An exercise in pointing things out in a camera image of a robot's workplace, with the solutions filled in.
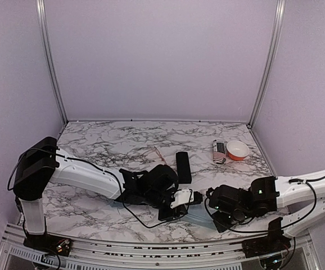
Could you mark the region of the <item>black glasses case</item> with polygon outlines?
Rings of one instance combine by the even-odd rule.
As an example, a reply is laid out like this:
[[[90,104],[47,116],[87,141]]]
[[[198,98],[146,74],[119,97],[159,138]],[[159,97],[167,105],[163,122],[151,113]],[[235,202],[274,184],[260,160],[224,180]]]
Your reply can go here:
[[[176,158],[177,175],[179,178],[179,184],[191,184],[192,175],[191,175],[188,152],[184,152],[184,151],[177,152],[175,158]]]

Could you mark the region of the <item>pink frame sunglasses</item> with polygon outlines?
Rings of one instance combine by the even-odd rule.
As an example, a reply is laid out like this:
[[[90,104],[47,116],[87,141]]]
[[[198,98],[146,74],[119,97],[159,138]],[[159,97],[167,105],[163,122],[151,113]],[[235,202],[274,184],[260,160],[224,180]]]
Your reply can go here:
[[[161,152],[158,150],[157,147],[153,147],[152,150],[158,155],[158,157],[161,159],[161,161],[166,165],[166,160],[165,158],[163,157],[163,155],[161,154]]]

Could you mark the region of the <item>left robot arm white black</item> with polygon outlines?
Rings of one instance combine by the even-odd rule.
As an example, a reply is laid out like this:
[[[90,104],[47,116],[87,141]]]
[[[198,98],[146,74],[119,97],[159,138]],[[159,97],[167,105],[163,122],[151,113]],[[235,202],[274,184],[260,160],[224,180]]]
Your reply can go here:
[[[177,174],[167,165],[140,172],[107,169],[69,155],[55,138],[46,137],[19,156],[7,182],[25,219],[25,244],[41,250],[60,250],[71,242],[47,232],[42,195],[49,183],[92,191],[124,208],[151,206],[158,210],[160,224],[185,216],[195,199],[192,189],[179,187]]]

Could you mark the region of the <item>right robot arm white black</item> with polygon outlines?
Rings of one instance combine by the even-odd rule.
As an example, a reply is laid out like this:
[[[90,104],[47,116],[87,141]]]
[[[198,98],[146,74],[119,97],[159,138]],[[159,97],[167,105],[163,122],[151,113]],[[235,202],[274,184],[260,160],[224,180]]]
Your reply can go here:
[[[325,218],[325,170],[294,177],[263,177],[254,180],[246,190],[221,185],[208,189],[204,207],[217,230],[234,232],[233,226],[247,219],[262,217],[290,205],[310,201],[295,213],[278,217],[260,230],[258,238],[245,240],[245,257],[267,255],[288,249],[300,232]]]

